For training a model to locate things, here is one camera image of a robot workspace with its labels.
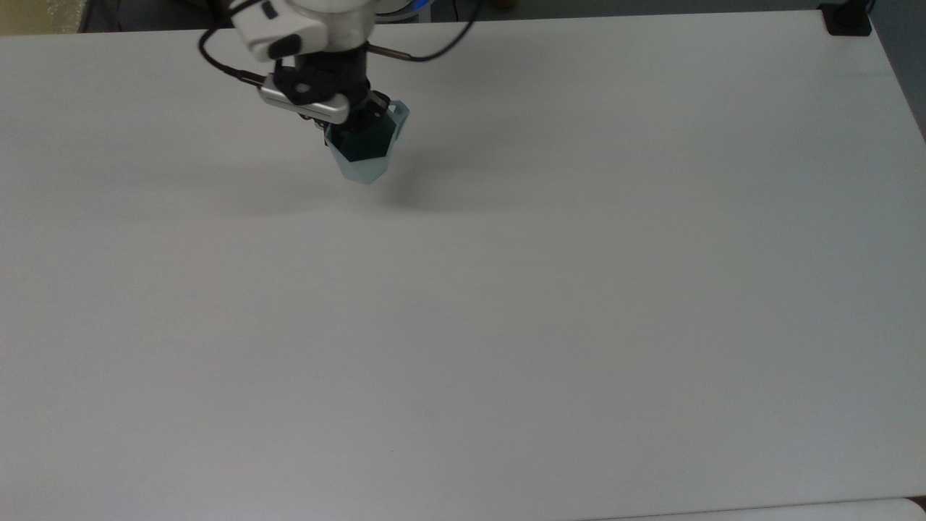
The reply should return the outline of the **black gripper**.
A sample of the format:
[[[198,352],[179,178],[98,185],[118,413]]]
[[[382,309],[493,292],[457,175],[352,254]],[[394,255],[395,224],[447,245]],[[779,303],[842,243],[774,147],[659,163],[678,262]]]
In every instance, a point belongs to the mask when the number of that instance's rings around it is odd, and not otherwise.
[[[366,49],[318,52],[295,56],[292,66],[275,66],[273,84],[288,102],[300,108],[343,96],[351,112],[340,125],[340,135],[355,136],[367,129],[367,116],[381,121],[390,112],[391,99],[371,90],[367,72]]]

